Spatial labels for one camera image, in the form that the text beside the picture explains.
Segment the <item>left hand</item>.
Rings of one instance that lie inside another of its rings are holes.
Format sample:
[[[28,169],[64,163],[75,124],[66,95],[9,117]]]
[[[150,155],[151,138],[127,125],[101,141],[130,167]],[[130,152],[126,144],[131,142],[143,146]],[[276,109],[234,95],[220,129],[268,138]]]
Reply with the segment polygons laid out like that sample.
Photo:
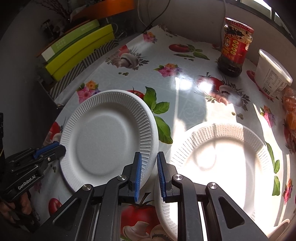
[[[12,223],[15,223],[12,215],[11,215],[11,212],[12,211],[18,211],[18,210],[21,210],[23,214],[26,214],[26,215],[29,215],[31,214],[32,212],[32,206],[31,206],[31,202],[30,202],[30,199],[28,197],[28,194],[27,192],[25,192],[24,194],[22,194],[22,196],[20,197],[19,199],[19,202],[18,204],[15,204],[15,203],[7,203],[7,202],[4,202],[4,201],[1,201],[1,214],[2,216],[9,220],[10,222]]]

